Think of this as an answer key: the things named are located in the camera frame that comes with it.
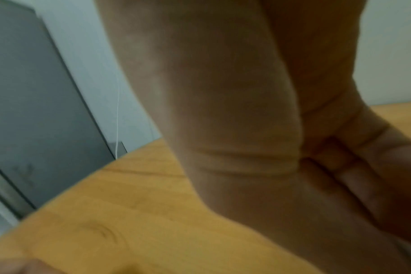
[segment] white wall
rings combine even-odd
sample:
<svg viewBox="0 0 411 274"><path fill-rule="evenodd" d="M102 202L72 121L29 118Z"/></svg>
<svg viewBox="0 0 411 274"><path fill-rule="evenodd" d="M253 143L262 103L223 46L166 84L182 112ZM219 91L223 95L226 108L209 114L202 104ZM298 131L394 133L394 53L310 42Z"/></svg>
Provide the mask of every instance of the white wall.
<svg viewBox="0 0 411 274"><path fill-rule="evenodd" d="M159 136L117 68L92 0L14 1L34 2L109 142L115 141L116 74L120 140L131 151ZM411 0L369 0L355 78L369 104L411 101Z"/></svg>

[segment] hand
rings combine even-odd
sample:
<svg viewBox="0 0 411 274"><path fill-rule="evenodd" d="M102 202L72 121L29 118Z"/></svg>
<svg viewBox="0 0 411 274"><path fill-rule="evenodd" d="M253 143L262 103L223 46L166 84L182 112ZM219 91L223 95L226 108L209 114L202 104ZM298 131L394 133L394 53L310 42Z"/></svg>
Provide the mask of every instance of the hand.
<svg viewBox="0 0 411 274"><path fill-rule="evenodd" d="M63 274L37 259L0 260L0 274Z"/></svg>
<svg viewBox="0 0 411 274"><path fill-rule="evenodd" d="M351 77L363 1L97 4L133 90L212 210L326 273L411 273L372 218L372 173L360 192L339 187L361 181L359 165L382 173L366 140L401 138Z"/></svg>

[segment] light wood surface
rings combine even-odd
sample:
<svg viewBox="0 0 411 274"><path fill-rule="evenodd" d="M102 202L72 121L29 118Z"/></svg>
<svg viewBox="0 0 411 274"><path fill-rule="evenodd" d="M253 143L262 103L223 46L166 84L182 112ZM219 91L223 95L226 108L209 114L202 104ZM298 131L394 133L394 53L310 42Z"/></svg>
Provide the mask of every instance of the light wood surface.
<svg viewBox="0 0 411 274"><path fill-rule="evenodd" d="M411 136L411 103L374 109ZM2 237L0 258L12 257L69 274L320 273L208 211L162 140L90 175Z"/></svg>

